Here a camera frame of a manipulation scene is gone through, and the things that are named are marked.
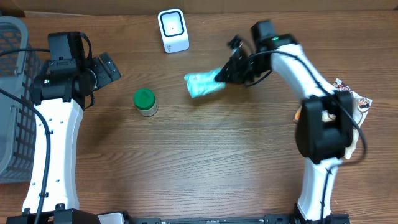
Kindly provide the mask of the orange snack packet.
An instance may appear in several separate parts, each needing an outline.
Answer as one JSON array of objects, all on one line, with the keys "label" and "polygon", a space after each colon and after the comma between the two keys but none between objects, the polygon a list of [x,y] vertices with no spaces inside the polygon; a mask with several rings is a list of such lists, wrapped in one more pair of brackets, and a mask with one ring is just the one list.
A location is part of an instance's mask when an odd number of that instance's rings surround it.
[{"label": "orange snack packet", "polygon": [[299,122],[301,110],[302,110],[302,107],[300,106],[298,108],[298,110],[296,111],[295,115],[294,115],[294,118],[293,118],[293,122],[294,123],[298,123]]}]

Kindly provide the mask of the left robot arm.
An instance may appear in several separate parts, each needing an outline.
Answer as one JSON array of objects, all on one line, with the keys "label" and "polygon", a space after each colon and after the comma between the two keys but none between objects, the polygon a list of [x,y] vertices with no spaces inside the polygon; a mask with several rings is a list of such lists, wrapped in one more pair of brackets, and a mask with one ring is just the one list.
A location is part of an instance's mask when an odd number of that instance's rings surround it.
[{"label": "left robot arm", "polygon": [[121,78],[107,53],[84,50],[82,32],[49,34],[50,60],[30,84],[36,135],[32,176],[19,216],[7,223],[129,223],[126,212],[80,210],[76,191],[76,144],[85,99]]}]

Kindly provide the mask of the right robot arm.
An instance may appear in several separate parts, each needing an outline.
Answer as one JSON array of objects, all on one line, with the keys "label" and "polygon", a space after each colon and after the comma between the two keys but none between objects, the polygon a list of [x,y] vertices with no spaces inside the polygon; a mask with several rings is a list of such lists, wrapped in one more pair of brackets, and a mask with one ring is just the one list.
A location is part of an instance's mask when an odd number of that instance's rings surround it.
[{"label": "right robot arm", "polygon": [[262,73],[277,72],[300,100],[295,142],[305,159],[302,192],[295,208],[296,223],[335,223],[330,199],[335,175],[353,141],[353,99],[336,90],[309,61],[292,34],[279,35],[271,21],[251,27],[254,47],[243,40],[228,43],[232,54],[215,81],[255,85]]}]

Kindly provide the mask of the green capped bottle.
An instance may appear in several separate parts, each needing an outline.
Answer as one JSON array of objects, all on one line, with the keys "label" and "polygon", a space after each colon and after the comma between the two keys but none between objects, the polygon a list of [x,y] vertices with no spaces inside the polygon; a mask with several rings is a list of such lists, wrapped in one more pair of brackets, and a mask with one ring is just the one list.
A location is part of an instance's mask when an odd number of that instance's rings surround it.
[{"label": "green capped bottle", "polygon": [[137,90],[133,102],[139,113],[145,117],[155,115],[159,108],[153,91],[147,88]]}]

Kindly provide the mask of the teal snack packet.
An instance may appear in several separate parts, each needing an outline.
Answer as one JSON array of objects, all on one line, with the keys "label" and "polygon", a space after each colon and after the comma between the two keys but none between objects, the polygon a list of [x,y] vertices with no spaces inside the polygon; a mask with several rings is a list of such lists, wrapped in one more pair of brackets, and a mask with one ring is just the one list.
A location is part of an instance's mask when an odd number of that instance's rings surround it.
[{"label": "teal snack packet", "polygon": [[197,98],[224,89],[225,82],[215,81],[215,77],[220,71],[221,68],[216,68],[209,72],[186,74],[184,80],[187,83],[189,95],[192,98]]}]

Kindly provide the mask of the beige paper pouch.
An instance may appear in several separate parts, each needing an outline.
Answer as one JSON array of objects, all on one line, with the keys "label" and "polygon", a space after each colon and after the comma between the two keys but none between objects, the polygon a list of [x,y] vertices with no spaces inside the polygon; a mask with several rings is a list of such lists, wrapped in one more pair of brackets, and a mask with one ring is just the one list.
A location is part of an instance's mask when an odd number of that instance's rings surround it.
[{"label": "beige paper pouch", "polygon": [[[336,79],[333,84],[326,84],[326,82],[322,82],[322,87],[327,91],[338,90],[338,91],[348,91],[351,93],[353,97],[353,119],[356,121],[359,127],[364,123],[364,120],[367,117],[368,111],[372,104],[372,99],[360,96],[354,90],[352,90],[347,84],[345,84],[342,80]],[[353,129],[353,142],[352,144],[346,148],[345,150],[345,159],[350,159],[352,154],[354,153],[357,142],[359,140],[359,132],[357,129]]]}]

